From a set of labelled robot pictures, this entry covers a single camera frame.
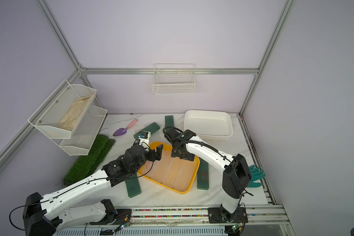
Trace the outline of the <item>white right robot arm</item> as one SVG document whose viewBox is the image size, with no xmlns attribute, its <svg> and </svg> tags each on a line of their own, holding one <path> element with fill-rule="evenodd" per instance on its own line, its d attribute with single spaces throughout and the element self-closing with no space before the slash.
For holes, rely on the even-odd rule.
<svg viewBox="0 0 354 236">
<path fill-rule="evenodd" d="M 165 139 L 172 145 L 172 157 L 191 161 L 199 157 L 221 173 L 222 189 L 225 192 L 220 207 L 213 208 L 210 219 L 220 223 L 235 222 L 241 214 L 240 201 L 251 182 L 250 169 L 243 155 L 230 155 L 203 141 L 191 130 L 176 127 L 163 128 Z"/>
</svg>

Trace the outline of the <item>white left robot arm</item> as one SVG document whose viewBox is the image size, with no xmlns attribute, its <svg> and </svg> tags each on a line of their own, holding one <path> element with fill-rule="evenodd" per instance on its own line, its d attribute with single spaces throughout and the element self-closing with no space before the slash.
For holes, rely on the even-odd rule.
<svg viewBox="0 0 354 236">
<path fill-rule="evenodd" d="M 107 225 L 119 216 L 111 200 L 104 199 L 86 207 L 73 205 L 100 191 L 137 178 L 137 172 L 147 161 L 162 158 L 163 145 L 151 149 L 148 144 L 133 145 L 118 159 L 106 164 L 87 178 L 59 191 L 29 195 L 23 212 L 24 231 L 27 236 L 52 236 L 64 228 L 90 223 Z"/>
</svg>

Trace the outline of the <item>yellow plastic tray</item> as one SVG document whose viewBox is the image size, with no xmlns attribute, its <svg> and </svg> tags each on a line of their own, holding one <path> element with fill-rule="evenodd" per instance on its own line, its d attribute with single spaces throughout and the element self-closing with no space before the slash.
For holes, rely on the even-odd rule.
<svg viewBox="0 0 354 236">
<path fill-rule="evenodd" d="M 161 160 L 147 161 L 137 174 L 176 193 L 186 194 L 197 176 L 199 157 L 194 157 L 193 161 L 172 157 L 172 146 L 162 142 L 153 142 L 150 148 L 156 149 L 160 145 L 163 145 Z"/>
</svg>

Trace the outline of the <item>clear pencil case pink pen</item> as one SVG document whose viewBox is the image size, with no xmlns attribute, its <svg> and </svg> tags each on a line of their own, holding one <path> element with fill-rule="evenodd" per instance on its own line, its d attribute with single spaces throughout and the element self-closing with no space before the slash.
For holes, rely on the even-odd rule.
<svg viewBox="0 0 354 236">
<path fill-rule="evenodd" d="M 146 173 L 146 177 L 151 179 L 151 176 L 152 176 L 154 170 L 156 169 L 157 165 L 158 165 L 158 161 L 155 161 L 155 162 L 148 161 L 146 163 L 145 167 L 143 168 L 143 174 Z"/>
</svg>

